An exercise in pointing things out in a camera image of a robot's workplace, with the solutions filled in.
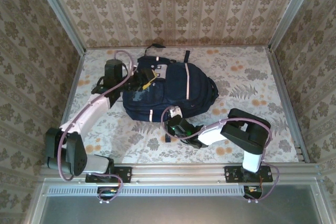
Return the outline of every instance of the floral wallpaper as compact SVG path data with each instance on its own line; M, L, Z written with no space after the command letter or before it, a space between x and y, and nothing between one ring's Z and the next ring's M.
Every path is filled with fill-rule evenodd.
M312 162L336 208L336 0L304 0L276 49Z
M0 0L0 223L21 223L79 56L46 0Z
M290 0L60 0L86 48L267 44Z
M218 86L219 97L201 115L188 119L194 125L209 125L227 118L232 108L239 108L268 120L273 140L265 159L269 162L297 162L294 142L283 111L264 46L191 47L148 49L147 54L183 61L190 50L189 62L200 67ZM144 55L144 49L128 49L133 59ZM70 116L90 97L90 91L104 73L104 65L113 58L111 49L88 50L80 75ZM118 55L124 62L126 55ZM165 143L160 123L132 120L122 98L92 127L84 139L86 152L109 156L116 163L240 163L243 150L229 140L216 142L200 150L177 139Z

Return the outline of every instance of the reflective stripe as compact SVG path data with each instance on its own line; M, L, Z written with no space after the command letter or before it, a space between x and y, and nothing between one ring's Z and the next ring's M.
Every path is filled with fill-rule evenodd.
M153 121L153 110L149 111L149 121L152 122Z
M188 64L185 63L185 70L187 71L187 100L189 100L189 68L188 68Z

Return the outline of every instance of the backpack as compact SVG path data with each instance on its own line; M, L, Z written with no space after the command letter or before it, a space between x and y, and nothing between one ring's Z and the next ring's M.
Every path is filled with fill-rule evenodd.
M165 48L159 44L150 47ZM183 118L205 113L218 97L215 82L201 69L188 63L190 51L186 51L184 62L163 57L146 56L138 59L138 68L151 68L157 78L145 90L123 92L123 106L133 119L160 122L161 114L168 106L178 106Z

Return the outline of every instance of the purple cable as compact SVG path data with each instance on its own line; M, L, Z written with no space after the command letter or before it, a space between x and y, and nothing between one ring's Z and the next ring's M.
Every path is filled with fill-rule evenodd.
M127 54L128 57L130 57L131 60L131 69L128 72L126 78L120 82L119 84L115 85L113 88L105 91L103 94L97 96L96 98L94 98L90 103L88 103L79 113L78 115L73 119L73 121L69 124L69 126L64 130L60 140L59 140L59 145L58 145L58 151L57 151L57 167L58 167L58 173L59 176L64 180L64 181L71 181L73 179L73 175L70 178L66 178L63 171L62 171L62 166L61 166L61 151L62 151L62 145L64 142L64 139L66 137L66 135L68 134L69 130L71 129L71 127L73 127L73 125L77 122L77 120L84 114L84 112L90 107L92 106L96 101L98 101L100 98L102 98L103 96L105 96L106 94L110 93L111 91L117 89L118 87L122 86L131 76L132 76L132 68L134 65L132 56L125 50L116 50L114 52L114 58L116 58L117 53L119 52L123 52L125 54Z
M277 184L278 181L279 181L280 171L279 171L279 169L278 169L275 165L271 165L271 164L268 164L268 163L264 162L264 157L265 157L266 148L267 148L267 146L269 145L270 141L272 140L272 131L270 130L269 127L267 127L267 126L264 125L263 123L261 123L261 122L259 122L259 121L257 121L257 120L254 120L254 119L249 119L249 118L227 118L227 119L219 120L218 122L213 123L213 124L210 124L210 125L208 125L208 126L205 126L205 127L203 127L201 130L199 130L198 132L196 132L196 133L194 133L194 134L192 134L192 135L190 135L190 136L186 136L186 137L176 137L176 136L173 136L172 134L170 134L170 133L166 130L166 128L165 128L165 126L164 126L164 122L163 122L163 117L164 117L165 113L166 113L168 110L172 109L172 108L174 108L174 106L167 107L167 108L162 112L162 114L161 114L161 126L162 126L163 130L166 132L166 134L167 134L168 136L173 137L173 138L177 138L177 139L179 139L179 140L184 140L184 139L188 139L188 138L197 136L197 135L201 134L202 132L204 132L205 130L207 130L207 129L209 129L209 128L216 127L216 126L219 126L219 125L221 125L221 124L225 124L225 123L227 123L227 122L236 122L236 121L251 122L251 123L256 123L256 124L258 124L258 125L260 125L261 127L263 127L265 130L267 130L267 132L268 132L268 137L267 137L267 140L266 140L266 143L265 143L265 146L264 146L263 153L262 153L262 155L261 155L261 162L262 162L263 164L265 164L265 165L268 165L268 166L270 166L270 167L273 167L273 168L277 171L277 177L276 177L276 179L275 179L275 181L274 181L274 183L273 183L273 185L272 185L270 191L269 191L265 196L262 196L262 197L259 198L259 199L255 199L255 202L258 202L259 200L263 200L263 199L267 198L267 197L272 193L272 191L274 190L276 184Z
M107 199L107 200L103 200L101 198L101 194L103 193L103 191L110 190L111 188L110 187L101 188L101 190L98 194L98 199L101 200L102 202L111 202L121 193L121 190L122 190L122 187L124 186L124 183L123 183L121 177L119 177L118 175L115 175L115 174L101 174L101 173L91 173L91 175L99 176L99 177L114 177L114 178L117 178L120 182L120 186L119 186L117 192L112 196L112 198Z

